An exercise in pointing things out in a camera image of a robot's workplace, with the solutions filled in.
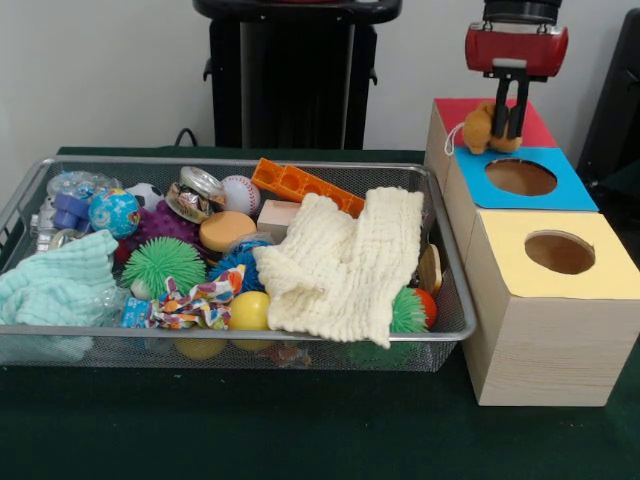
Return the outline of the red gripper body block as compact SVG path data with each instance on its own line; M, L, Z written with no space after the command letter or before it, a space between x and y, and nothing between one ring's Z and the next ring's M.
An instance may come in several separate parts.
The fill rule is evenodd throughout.
M480 21L465 38L469 70L496 75L499 69L523 70L532 78L555 77L569 43L567 27Z

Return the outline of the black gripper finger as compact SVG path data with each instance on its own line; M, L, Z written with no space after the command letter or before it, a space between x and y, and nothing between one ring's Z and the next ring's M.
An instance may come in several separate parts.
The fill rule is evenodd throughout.
M526 114L526 107L529 94L529 79L526 75L518 76L516 78L517 97L516 104L510 110L509 125L508 125L508 138L515 139L522 136L522 129Z
M509 119L509 108L506 103L509 86L509 76L502 76L499 78L492 124L492 135L494 137L502 137L504 135L506 124Z

